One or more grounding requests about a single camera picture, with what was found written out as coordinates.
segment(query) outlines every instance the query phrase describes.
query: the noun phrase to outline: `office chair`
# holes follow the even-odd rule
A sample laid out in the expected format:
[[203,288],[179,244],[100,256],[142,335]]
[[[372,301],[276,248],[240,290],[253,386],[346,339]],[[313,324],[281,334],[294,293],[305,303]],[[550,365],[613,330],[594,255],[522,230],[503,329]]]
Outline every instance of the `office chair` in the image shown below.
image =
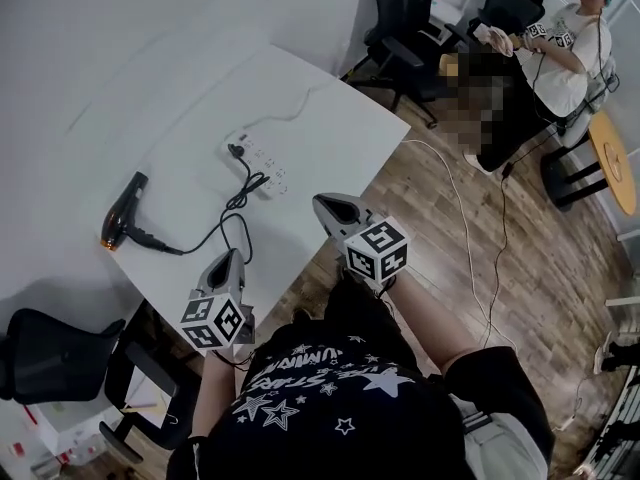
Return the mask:
[[193,411],[200,390],[200,376],[186,366],[194,354],[183,359],[173,357],[166,336],[159,334],[158,329],[156,325],[155,339],[140,330],[135,333],[129,332],[129,327],[125,330],[109,360],[104,384],[108,400],[121,412],[125,408],[127,390],[136,367],[171,396],[167,410],[167,415],[171,416],[164,419],[161,428],[136,412],[123,413],[124,417],[115,430],[104,422],[100,423],[100,432],[107,442],[134,464],[142,462],[142,457],[125,443],[131,429],[136,427],[149,440],[166,450],[177,448],[191,434]]
[[445,52],[455,50],[455,45],[460,41],[473,49],[477,46],[473,32],[480,23],[491,27],[498,27],[507,34],[522,34],[526,27],[540,21],[545,9],[543,0],[485,0],[482,9],[478,9],[478,17],[469,21],[466,30],[460,25],[447,24],[445,28],[452,35],[443,44]]
[[0,397],[24,405],[93,400],[124,325],[92,334],[34,309],[16,311],[0,341]]
[[408,96],[430,118],[432,129],[438,120],[424,102],[446,93],[446,79],[438,77],[441,51],[421,31],[428,29],[431,0],[376,0],[378,23],[369,30],[364,42],[367,59],[380,67],[370,80],[350,82],[353,87],[392,89],[390,110],[395,112],[402,95]]

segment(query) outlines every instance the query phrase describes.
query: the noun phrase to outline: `wooden floor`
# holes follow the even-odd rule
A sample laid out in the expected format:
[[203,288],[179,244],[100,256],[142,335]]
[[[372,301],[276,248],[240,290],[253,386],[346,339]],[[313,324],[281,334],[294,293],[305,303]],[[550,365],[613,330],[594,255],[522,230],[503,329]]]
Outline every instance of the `wooden floor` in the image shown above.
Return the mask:
[[[386,94],[371,95],[388,103]],[[426,129],[419,112],[403,101],[397,114],[412,126],[407,138],[436,147],[451,168],[469,223],[477,294],[486,307],[495,289],[493,263],[504,240],[500,178],[487,177],[466,164],[452,133],[455,125],[442,123],[434,134]],[[566,214],[547,200],[538,165],[541,154],[555,147],[549,141],[532,153],[505,184],[509,246],[500,259],[502,287],[493,311],[494,323],[516,342],[520,361],[552,426],[573,413],[576,388],[589,375],[594,351],[612,327],[604,300],[616,296],[621,283],[631,276],[622,247],[595,198],[576,203]],[[413,273],[480,340],[485,321],[471,292],[460,209],[436,155],[421,144],[401,144],[364,197],[410,232]],[[320,316],[334,272],[334,252],[325,246],[260,327],[259,342],[288,322],[297,306]],[[429,372],[428,359],[404,328],[421,368]],[[495,332],[489,343],[507,344]],[[568,431],[557,433],[551,478],[564,478],[579,463],[579,451],[603,423],[623,378],[623,373],[605,374],[582,384],[577,421]],[[134,440],[136,448],[142,446],[139,438]],[[147,451],[148,460],[138,468],[140,475],[163,478],[167,454],[152,447]]]

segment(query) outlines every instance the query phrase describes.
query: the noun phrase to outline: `black table base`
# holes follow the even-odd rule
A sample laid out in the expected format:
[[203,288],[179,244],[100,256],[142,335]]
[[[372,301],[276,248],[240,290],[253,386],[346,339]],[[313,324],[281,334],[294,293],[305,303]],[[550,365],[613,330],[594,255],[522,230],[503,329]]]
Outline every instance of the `black table base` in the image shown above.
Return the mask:
[[584,199],[596,192],[600,192],[609,186],[607,180],[602,179],[580,190],[573,190],[571,186],[572,183],[598,172],[600,170],[600,164],[595,162],[581,171],[570,175],[567,173],[567,169],[562,162],[560,162],[563,156],[587,142],[589,138],[589,132],[587,132],[576,145],[570,148],[558,148],[548,155],[543,156],[540,161],[540,176],[542,177],[544,189],[549,199],[551,199],[551,202],[562,212],[571,210],[574,202]]

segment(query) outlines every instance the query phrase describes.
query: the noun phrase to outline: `person in white t-shirt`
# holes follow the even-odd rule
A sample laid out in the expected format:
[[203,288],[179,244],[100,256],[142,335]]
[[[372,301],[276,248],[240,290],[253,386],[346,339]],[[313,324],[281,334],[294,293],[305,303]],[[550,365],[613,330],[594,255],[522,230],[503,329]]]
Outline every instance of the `person in white t-shirt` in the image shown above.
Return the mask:
[[508,59],[513,85],[501,114],[483,123],[487,137],[480,154],[465,155],[471,165],[487,174],[497,170],[522,144],[578,108],[589,78],[601,76],[611,53],[611,34],[601,16],[610,1],[567,5],[552,16],[546,37],[525,40],[533,53],[522,66],[515,56]]

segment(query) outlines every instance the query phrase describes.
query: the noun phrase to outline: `black t-shirt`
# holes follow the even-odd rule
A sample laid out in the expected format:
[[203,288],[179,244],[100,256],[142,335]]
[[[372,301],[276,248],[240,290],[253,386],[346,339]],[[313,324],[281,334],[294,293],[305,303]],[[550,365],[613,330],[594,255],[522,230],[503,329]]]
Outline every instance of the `black t-shirt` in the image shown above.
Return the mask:
[[209,437],[173,453],[168,479],[195,479],[196,462],[202,480],[269,471],[472,479],[462,419],[448,393],[486,413],[512,414],[550,459],[554,438],[544,408],[510,348],[464,356],[444,382],[432,382],[373,356],[361,337],[321,325],[285,349],[268,345]]

